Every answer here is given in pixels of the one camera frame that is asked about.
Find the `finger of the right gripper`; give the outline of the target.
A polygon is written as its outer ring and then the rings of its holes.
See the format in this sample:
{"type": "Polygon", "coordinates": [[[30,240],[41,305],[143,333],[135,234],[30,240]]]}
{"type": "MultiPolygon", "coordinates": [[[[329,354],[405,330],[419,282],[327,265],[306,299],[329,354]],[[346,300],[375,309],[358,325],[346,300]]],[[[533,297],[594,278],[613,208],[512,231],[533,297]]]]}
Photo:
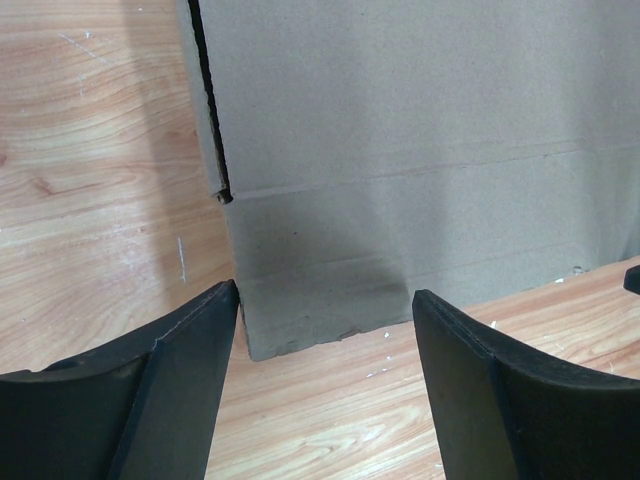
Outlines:
{"type": "Polygon", "coordinates": [[[631,293],[640,294],[640,265],[633,266],[625,272],[623,288],[631,293]]]}

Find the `cardboard box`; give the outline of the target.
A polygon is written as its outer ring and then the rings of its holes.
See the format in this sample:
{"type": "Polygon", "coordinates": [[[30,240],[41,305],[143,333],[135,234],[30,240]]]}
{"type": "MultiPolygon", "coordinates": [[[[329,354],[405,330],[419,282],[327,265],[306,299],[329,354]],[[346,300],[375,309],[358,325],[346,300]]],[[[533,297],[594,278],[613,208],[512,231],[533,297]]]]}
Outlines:
{"type": "Polygon", "coordinates": [[[250,357],[639,252],[635,1],[180,1],[250,357]]]}

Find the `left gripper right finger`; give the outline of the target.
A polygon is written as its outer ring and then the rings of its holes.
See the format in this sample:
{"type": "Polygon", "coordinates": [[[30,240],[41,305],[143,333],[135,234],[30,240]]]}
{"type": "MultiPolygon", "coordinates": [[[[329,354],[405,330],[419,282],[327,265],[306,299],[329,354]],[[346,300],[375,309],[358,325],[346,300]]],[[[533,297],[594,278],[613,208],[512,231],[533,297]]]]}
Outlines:
{"type": "Polygon", "coordinates": [[[638,478],[638,380],[537,350],[429,290],[412,312],[447,478],[638,478]]]}

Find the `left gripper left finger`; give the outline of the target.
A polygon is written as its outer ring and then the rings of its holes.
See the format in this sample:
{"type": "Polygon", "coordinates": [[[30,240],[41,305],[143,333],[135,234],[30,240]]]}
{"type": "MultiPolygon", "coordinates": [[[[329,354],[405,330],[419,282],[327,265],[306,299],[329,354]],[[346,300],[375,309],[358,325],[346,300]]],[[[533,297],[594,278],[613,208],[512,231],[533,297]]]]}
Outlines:
{"type": "Polygon", "coordinates": [[[238,311],[233,281],[43,370],[1,378],[5,479],[201,479],[238,311]]]}

